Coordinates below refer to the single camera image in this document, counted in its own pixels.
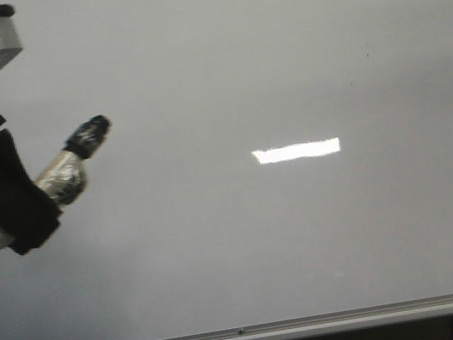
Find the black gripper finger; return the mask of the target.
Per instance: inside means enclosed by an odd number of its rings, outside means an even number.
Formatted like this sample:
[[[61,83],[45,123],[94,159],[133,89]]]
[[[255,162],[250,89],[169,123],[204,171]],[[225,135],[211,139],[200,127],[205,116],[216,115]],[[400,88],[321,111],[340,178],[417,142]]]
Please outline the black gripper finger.
[[[14,237],[9,245],[25,255],[59,227],[60,208],[26,173],[8,130],[0,131],[0,228]]]

